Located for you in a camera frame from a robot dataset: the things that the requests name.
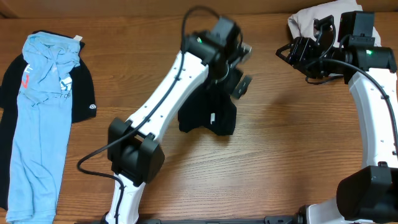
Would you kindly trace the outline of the black t-shirt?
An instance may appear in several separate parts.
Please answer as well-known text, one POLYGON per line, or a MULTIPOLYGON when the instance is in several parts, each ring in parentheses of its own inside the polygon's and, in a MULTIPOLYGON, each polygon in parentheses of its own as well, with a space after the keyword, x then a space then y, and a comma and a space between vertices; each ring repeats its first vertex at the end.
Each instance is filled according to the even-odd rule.
POLYGON ((188 133, 204 127, 218 136, 229 136, 236 126, 237 108, 216 85, 200 85, 178 111, 179 130, 188 133))

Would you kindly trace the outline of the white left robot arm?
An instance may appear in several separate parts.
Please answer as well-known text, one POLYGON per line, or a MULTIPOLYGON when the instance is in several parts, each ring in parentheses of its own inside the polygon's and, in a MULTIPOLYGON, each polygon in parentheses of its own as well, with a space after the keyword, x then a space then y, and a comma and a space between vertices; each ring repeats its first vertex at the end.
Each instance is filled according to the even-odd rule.
POLYGON ((173 119, 188 132, 206 127, 230 135, 236 124, 233 100, 245 94, 250 78, 238 64, 251 54, 241 29, 221 17, 212 30, 183 38, 170 71, 150 98, 127 120, 108 128, 108 159, 115 179, 110 211, 103 223, 136 223, 146 184, 162 167, 163 136, 173 119))

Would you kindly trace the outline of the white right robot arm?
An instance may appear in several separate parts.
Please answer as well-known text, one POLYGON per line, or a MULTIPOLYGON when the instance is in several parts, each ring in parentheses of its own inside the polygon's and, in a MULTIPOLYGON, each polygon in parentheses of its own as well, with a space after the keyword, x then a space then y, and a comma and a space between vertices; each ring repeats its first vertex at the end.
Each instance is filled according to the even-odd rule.
POLYGON ((374 14, 351 11, 313 23, 314 38, 296 37, 276 55, 312 85, 342 78, 354 99, 361 130, 361 169, 336 195, 267 223, 392 223, 397 221, 397 64, 392 49, 375 46, 374 14))

